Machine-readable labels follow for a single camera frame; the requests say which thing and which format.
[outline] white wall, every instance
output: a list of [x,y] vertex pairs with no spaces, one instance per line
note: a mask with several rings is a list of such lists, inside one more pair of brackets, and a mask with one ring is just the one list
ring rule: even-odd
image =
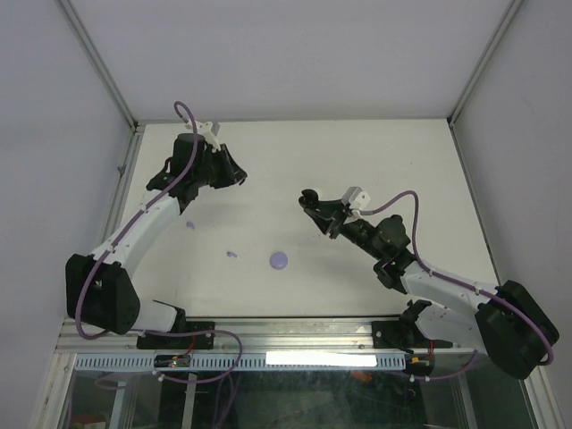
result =
[[458,124],[501,279],[560,331],[548,368],[572,425],[572,2],[526,3]]
[[133,113],[443,118],[509,0],[73,0]]
[[29,423],[64,317],[66,258],[101,231],[128,138],[55,2],[0,6],[0,416]]

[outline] small purple piece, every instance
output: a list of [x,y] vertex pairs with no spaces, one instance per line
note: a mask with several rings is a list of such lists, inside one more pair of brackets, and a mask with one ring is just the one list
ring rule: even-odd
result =
[[270,265],[274,270],[281,270],[288,264],[288,257],[283,252],[272,253]]

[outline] metal frame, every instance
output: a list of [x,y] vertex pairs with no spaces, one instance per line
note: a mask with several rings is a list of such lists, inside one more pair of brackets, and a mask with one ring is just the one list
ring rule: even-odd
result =
[[105,65],[103,59],[101,58],[101,55],[97,51],[97,48],[93,43],[91,36],[88,34],[88,31],[86,30],[85,26],[83,25],[83,22],[81,21],[78,12],[76,11],[75,7],[72,4],[72,1],[55,0],[55,2],[60,8],[62,16],[70,25],[71,31],[73,31],[75,38],[78,40],[81,47],[83,48],[86,57],[89,59],[89,62],[91,63],[91,65],[93,65],[96,74],[101,80],[103,86],[105,87],[105,90],[109,94],[109,97],[113,100],[115,106],[122,114],[123,119],[128,123],[129,127],[132,130],[135,130],[137,128],[137,120],[133,116],[133,112],[127,105],[125,98],[123,98],[121,91],[119,90],[119,88],[117,88],[117,84],[115,83],[113,76],[107,69],[107,66]]
[[40,396],[40,402],[32,417],[34,429],[54,429],[59,427],[63,409],[68,403],[68,390],[72,382],[72,370],[76,354],[54,354],[47,373],[46,383]]
[[451,126],[455,125],[455,122],[463,112],[465,105],[467,105],[467,101],[475,90],[476,84],[483,77],[484,71],[491,62],[494,53],[497,51],[501,41],[506,36],[510,25],[515,20],[515,17],[517,16],[518,11],[520,11],[524,2],[525,0],[512,0],[506,12],[504,15],[502,15],[499,25],[495,29],[494,33],[492,33],[492,37],[489,40],[489,43],[481,54],[479,61],[476,63],[476,67],[473,70],[473,73],[471,73],[471,76],[465,88],[463,89],[463,92],[461,93],[461,97],[459,98],[455,108],[453,109],[453,112],[450,115],[449,124],[451,124]]
[[[236,318],[197,318],[190,320],[208,320],[216,323],[217,329],[236,333],[241,339],[245,353],[266,353],[268,350],[313,350],[338,353],[372,353],[373,321],[397,320],[397,316],[378,317],[236,317]],[[86,325],[87,333],[100,331],[99,328]],[[139,353],[145,355],[149,350],[136,349],[138,335],[135,332],[126,335],[109,333],[96,341],[85,341],[77,333],[75,322],[66,319],[63,322],[55,353]],[[234,353],[236,341],[233,338],[217,335],[214,348],[210,353]],[[425,349],[416,349],[422,353]],[[437,353],[471,353],[472,349],[439,349]],[[398,349],[384,349],[383,353],[402,354]]]

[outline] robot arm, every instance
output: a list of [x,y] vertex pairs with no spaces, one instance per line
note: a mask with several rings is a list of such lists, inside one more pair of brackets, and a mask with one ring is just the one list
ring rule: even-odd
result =
[[[339,200],[320,201],[312,189],[303,190],[299,199],[322,233],[331,239],[342,235],[378,261],[374,272],[386,288],[429,299],[410,302],[400,318],[400,338],[389,342],[403,349],[413,346],[411,339],[463,344],[486,353],[507,374],[527,378],[541,364],[546,346],[522,317],[508,311],[498,299],[528,317],[551,345],[559,333],[524,286],[508,281],[499,287],[434,269],[407,249],[411,240],[401,216],[394,214],[377,226],[361,219],[360,212],[368,202],[369,196],[357,187]],[[477,293],[455,282],[469,284]]]
[[73,255],[65,266],[67,311],[75,317],[80,293],[96,262],[103,262],[82,303],[81,322],[124,334],[129,330],[178,331],[185,312],[168,304],[139,299],[131,278],[156,238],[181,215],[204,186],[220,189],[247,178],[232,159],[226,145],[219,145],[214,125],[199,124],[195,160],[184,177],[167,193],[158,196],[187,167],[193,150],[194,135],[180,134],[174,141],[172,157],[147,185],[139,211],[108,240],[88,256]]

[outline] purple wire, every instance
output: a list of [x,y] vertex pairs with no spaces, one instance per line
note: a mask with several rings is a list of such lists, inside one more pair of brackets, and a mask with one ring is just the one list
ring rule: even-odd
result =
[[206,378],[205,380],[180,380],[178,378],[174,378],[174,377],[171,377],[169,375],[166,375],[165,373],[159,373],[165,380],[169,380],[171,382],[176,382],[176,383],[180,383],[180,384],[206,384],[206,383],[216,382],[217,380],[221,380],[224,377],[226,377],[228,374],[230,374],[234,370],[234,368],[236,368],[239,365],[240,359],[242,358],[242,350],[243,350],[242,341],[240,340],[239,336],[234,332],[225,331],[222,329],[207,329],[204,331],[194,331],[194,332],[177,332],[177,333],[174,333],[174,332],[146,331],[146,333],[150,333],[151,335],[157,335],[157,336],[161,336],[161,337],[170,337],[170,338],[184,338],[184,337],[194,337],[197,335],[205,335],[207,333],[214,333],[214,334],[221,333],[224,335],[231,336],[239,344],[238,356],[234,359],[234,362],[232,363],[232,365],[229,366],[229,368],[226,371],[224,371],[222,374],[219,374],[215,377]]
[[[174,179],[174,181],[172,181],[165,189],[163,189],[159,194],[157,194],[154,198],[152,198],[148,203],[145,204],[146,210],[148,210],[154,203],[159,201],[165,194],[167,194],[173,187],[175,187],[177,185],[177,183],[179,183],[183,179],[183,177],[189,172],[190,167],[193,165],[193,162],[195,161],[195,157],[197,157],[198,130],[197,130],[197,123],[195,122],[195,117],[193,116],[193,113],[190,111],[190,109],[187,107],[187,105],[185,105],[181,101],[175,101],[175,103],[173,105],[173,107],[175,109],[175,113],[177,113],[177,115],[184,122],[187,122],[187,121],[185,121],[183,115],[181,114],[181,112],[179,112],[179,106],[182,107],[185,110],[185,112],[187,113],[187,115],[189,116],[189,120],[190,120],[192,127],[193,127],[193,150],[192,150],[192,153],[190,154],[190,160],[187,163],[187,165],[185,166],[184,170],[181,172],[181,174],[179,174]],[[167,159],[167,161],[165,161],[165,166],[168,164],[170,159],[171,158],[169,158],[169,159]],[[111,243],[112,248],[115,248],[115,247],[117,247],[117,245],[119,245],[121,240],[123,240],[123,238],[127,235],[127,233],[130,231],[130,229],[133,227],[133,225],[139,220],[139,218],[142,215],[145,214],[146,210],[139,210],[135,215],[133,215],[133,217],[131,217],[131,219],[122,228],[121,232],[119,234],[117,234],[117,237],[115,237],[115,240],[112,241],[112,243]],[[96,263],[91,268],[91,271],[89,272],[88,277],[86,278],[86,281],[84,281],[83,286],[81,287],[80,296],[78,297],[78,304],[75,307],[75,314],[74,314],[75,327],[76,327],[80,337],[83,338],[84,340],[95,340],[97,338],[103,337],[104,335],[106,335],[109,332],[108,330],[103,330],[102,332],[96,333],[95,335],[90,335],[90,334],[86,333],[83,330],[83,327],[81,326],[81,309],[83,308],[83,302],[85,301],[86,295],[88,294],[89,286],[93,282],[93,279],[96,275],[97,270],[99,269],[101,264],[103,264],[103,262],[105,261],[105,259],[109,255],[110,255],[110,252],[108,250],[106,250],[101,255],[101,257],[99,257],[99,259],[96,261]]]
[[[396,197],[392,198],[387,203],[385,203],[383,206],[380,206],[380,207],[376,208],[375,210],[363,210],[361,212],[361,214],[365,215],[365,216],[377,215],[378,213],[380,213],[383,210],[385,210],[386,208],[392,206],[396,201],[402,199],[403,197],[405,197],[407,195],[412,196],[413,199],[415,200],[415,212],[413,214],[413,230],[411,232],[411,245],[413,247],[413,253],[415,254],[415,258],[416,258],[417,262],[419,263],[419,266],[421,266],[421,268],[423,268],[428,273],[432,273],[432,275],[434,275],[435,277],[438,277],[438,278],[440,278],[446,282],[451,282],[451,283],[457,284],[461,288],[465,288],[467,290],[471,290],[471,291],[475,292],[476,287],[473,286],[472,284],[463,282],[459,279],[455,279],[455,278],[450,277],[446,274],[439,273],[435,270],[430,269],[423,262],[423,259],[421,259],[421,256],[419,256],[419,252],[417,250],[417,241],[416,241],[417,221],[419,219],[419,196],[417,195],[417,193],[414,190],[405,190],[405,191],[401,192],[399,195],[397,195]],[[534,322],[527,315],[525,315],[522,311],[520,311],[518,308],[516,308],[515,306],[513,306],[512,304],[510,304],[506,300],[497,297],[496,295],[494,295],[493,293],[490,293],[487,290],[481,290],[480,293],[482,295],[484,295],[485,297],[487,297],[488,299],[492,299],[493,301],[501,304],[502,306],[504,306],[505,308],[510,310],[512,313],[514,313],[515,315],[520,317],[534,331],[534,333],[536,335],[538,335],[538,337],[540,338],[544,347],[546,348],[546,354],[548,356],[547,356],[546,360],[544,360],[543,362],[540,362],[539,365],[546,366],[546,365],[549,365],[552,363],[552,361],[554,360],[554,353],[552,351],[552,346],[551,346],[550,342],[548,341],[546,336],[543,334],[541,329],[538,326],[536,326],[536,324],[534,324]]]

